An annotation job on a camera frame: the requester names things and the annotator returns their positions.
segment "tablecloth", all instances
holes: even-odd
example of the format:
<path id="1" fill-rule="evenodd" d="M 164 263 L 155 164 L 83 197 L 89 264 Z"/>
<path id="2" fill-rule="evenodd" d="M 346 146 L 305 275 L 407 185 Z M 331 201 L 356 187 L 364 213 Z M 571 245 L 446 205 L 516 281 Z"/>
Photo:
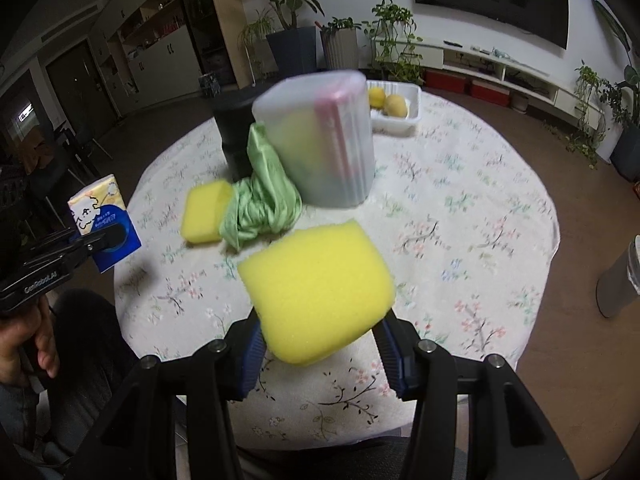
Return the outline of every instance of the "tablecloth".
<path id="1" fill-rule="evenodd" d="M 536 319 L 558 248 L 554 204 L 520 155 L 469 111 L 423 94 L 413 137 L 376 134 L 369 197 L 347 210 L 304 206 L 295 229 L 355 218 L 394 276 L 398 317 L 452 354 L 497 352 L 514 367 Z M 134 351 L 190 355 L 249 313 L 225 244 L 180 238 L 188 190 L 228 178 L 215 121 L 160 155 L 128 209 L 143 247 L 115 269 L 116 309 Z M 371 333 L 300 368 L 269 353 L 255 390 L 230 406 L 239 446 L 301 449 L 354 442 L 409 423 L 413 402 L 389 388 Z"/>

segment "red drawer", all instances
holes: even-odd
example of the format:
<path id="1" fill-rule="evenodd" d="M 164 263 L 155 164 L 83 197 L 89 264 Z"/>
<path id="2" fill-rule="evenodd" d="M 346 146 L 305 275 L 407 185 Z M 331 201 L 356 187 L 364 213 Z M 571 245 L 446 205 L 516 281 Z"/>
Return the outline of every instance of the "red drawer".
<path id="1" fill-rule="evenodd" d="M 440 90 L 449 90 L 450 92 L 463 94 L 466 89 L 466 77 L 446 72 L 425 70 L 424 84 L 431 88 L 439 88 Z"/>
<path id="2" fill-rule="evenodd" d="M 471 95 L 483 101 L 489 101 L 500 106 L 509 106 L 509 91 L 500 86 L 484 81 L 471 82 Z"/>

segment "blue and yellow packet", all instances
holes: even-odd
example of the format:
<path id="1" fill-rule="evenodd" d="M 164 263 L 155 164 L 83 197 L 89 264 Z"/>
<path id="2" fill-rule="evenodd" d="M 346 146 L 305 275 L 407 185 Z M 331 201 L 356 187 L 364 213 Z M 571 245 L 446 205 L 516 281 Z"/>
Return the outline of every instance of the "blue and yellow packet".
<path id="1" fill-rule="evenodd" d="M 94 254 L 94 262 L 100 272 L 111 269 L 142 246 L 112 174 L 79 191 L 69 199 L 68 205 L 81 235 L 99 231 L 114 222 L 124 226 L 127 235 L 122 244 Z"/>

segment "dark pants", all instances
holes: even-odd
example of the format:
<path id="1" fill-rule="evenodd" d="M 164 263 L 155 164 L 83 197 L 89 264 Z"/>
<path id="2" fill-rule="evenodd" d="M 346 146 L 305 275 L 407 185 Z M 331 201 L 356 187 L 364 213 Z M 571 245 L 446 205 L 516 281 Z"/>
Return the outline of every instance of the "dark pants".
<path id="1" fill-rule="evenodd" d="M 138 358 L 120 334 L 114 306 L 98 294 L 66 291 L 53 311 L 60 372 L 48 389 L 49 436 L 73 455 Z"/>

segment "green cloth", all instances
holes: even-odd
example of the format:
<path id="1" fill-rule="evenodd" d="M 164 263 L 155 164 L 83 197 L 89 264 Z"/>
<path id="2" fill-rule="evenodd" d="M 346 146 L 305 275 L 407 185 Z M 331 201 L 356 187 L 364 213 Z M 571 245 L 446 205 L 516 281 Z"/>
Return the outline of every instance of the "green cloth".
<path id="1" fill-rule="evenodd" d="M 266 139 L 264 124 L 252 124 L 246 151 L 254 174 L 234 184 L 234 196 L 220 224 L 220 234 L 236 251 L 259 234 L 286 231 L 302 212 L 300 193 Z"/>

